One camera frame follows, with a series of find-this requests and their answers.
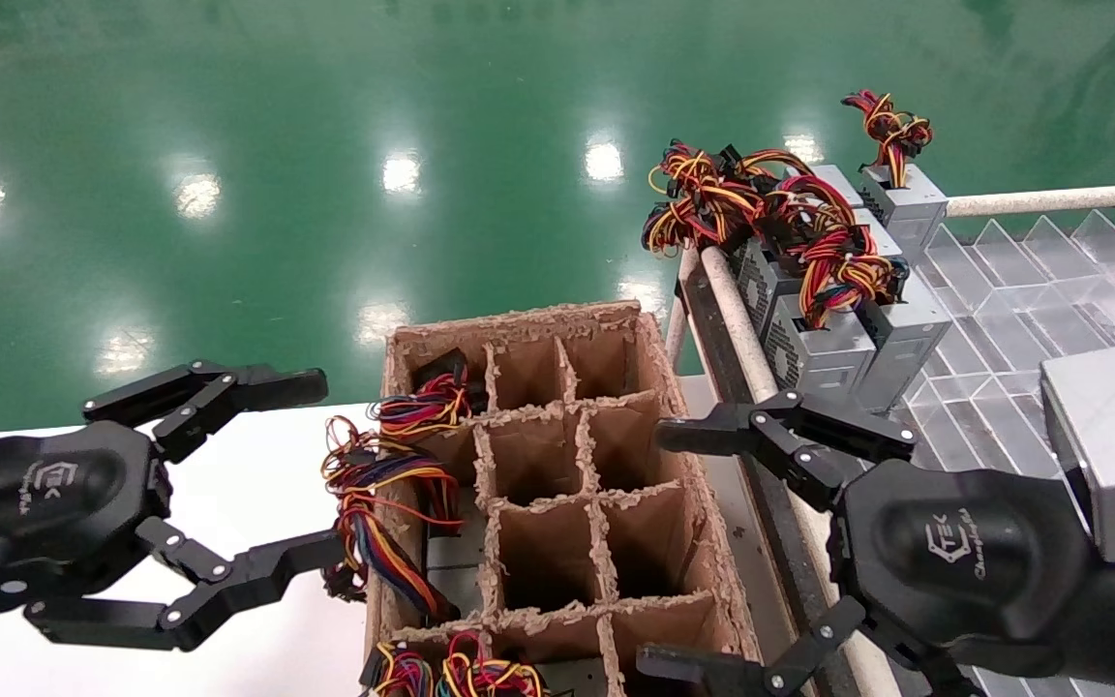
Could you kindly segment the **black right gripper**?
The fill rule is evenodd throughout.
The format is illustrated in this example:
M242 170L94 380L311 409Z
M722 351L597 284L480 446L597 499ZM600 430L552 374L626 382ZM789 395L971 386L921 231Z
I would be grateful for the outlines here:
M978 696L956 662L1014 676L1061 670L1059 629L1101 561L1070 490L1000 469L917 468L904 463L915 444L902 425L799 391L656 422L659 449L748 456L811 509L832 511L832 578L849 596L774 664L644 643L637 669L709 696L797 696L863 632L924 675L932 696ZM884 463L849 484L820 446Z

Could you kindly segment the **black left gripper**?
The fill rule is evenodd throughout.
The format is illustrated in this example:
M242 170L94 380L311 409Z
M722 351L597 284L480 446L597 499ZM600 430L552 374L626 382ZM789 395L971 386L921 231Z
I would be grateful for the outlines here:
M322 530L223 560L163 520L173 491L163 459L186 459L240 413L328 394L321 369L198 360L85 401L80 429L0 438L0 613L32 603L25 618L50 643L193 652L234 614L279 603L295 575L345 558L341 538ZM149 422L152 441L130 429ZM149 551L194 584L186 596L168 606L83 598Z

